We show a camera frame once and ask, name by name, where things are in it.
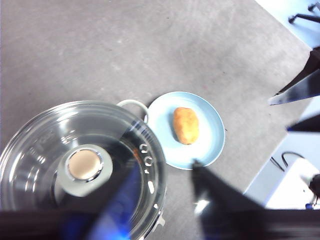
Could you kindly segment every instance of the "wheel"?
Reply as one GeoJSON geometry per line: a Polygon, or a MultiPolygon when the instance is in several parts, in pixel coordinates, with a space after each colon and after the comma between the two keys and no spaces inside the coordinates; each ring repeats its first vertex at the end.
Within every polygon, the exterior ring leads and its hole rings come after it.
{"type": "Polygon", "coordinates": [[[289,17],[288,22],[293,24],[295,19],[296,19],[296,16],[291,16],[291,17],[289,17]]]}
{"type": "Polygon", "coordinates": [[[312,12],[312,11],[314,10],[315,6],[316,6],[316,5],[314,5],[314,4],[310,4],[310,5],[308,6],[308,10],[309,10],[310,12],[312,12]]]}

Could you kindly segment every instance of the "chair leg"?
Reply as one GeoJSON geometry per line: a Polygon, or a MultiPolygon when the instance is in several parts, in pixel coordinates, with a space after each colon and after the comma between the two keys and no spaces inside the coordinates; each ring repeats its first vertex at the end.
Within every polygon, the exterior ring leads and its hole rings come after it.
{"type": "Polygon", "coordinates": [[[306,15],[306,14],[300,14],[300,13],[289,17],[288,19],[289,23],[292,24],[296,18],[307,19],[309,21],[320,23],[320,16],[312,16],[312,15],[306,15]]]}
{"type": "Polygon", "coordinates": [[[310,12],[312,12],[315,7],[317,7],[317,8],[320,10],[320,2],[317,2],[317,3],[315,3],[315,4],[310,4],[310,5],[308,6],[308,10],[309,10],[310,12]]]}

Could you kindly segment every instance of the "glass pot lid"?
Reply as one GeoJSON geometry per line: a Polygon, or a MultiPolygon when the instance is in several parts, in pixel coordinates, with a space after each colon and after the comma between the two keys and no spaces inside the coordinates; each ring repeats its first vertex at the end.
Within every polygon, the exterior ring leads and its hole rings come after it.
{"type": "Polygon", "coordinates": [[[163,208],[160,143],[141,119],[116,105],[76,101],[53,107],[25,124],[0,160],[5,211],[108,212],[118,232],[138,239],[163,208]]]}

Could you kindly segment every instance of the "light blue plate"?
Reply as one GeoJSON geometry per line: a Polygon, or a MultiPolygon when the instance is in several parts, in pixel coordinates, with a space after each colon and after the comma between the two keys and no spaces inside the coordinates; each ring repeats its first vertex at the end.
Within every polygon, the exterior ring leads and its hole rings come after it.
{"type": "Polygon", "coordinates": [[[169,92],[158,97],[148,110],[148,125],[160,141],[167,164],[190,170],[195,159],[207,166],[221,154],[225,127],[215,108],[203,98],[184,91],[169,92]],[[199,138],[191,145],[177,140],[172,123],[178,107],[194,110],[199,119],[199,138]]]}

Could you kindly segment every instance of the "potato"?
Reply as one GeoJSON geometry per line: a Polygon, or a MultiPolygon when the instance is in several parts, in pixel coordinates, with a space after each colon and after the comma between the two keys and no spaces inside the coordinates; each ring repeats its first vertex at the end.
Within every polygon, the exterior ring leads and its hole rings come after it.
{"type": "Polygon", "coordinates": [[[173,113],[173,128],[180,143],[193,144],[199,137],[199,120],[195,111],[178,107],[173,113]]]}

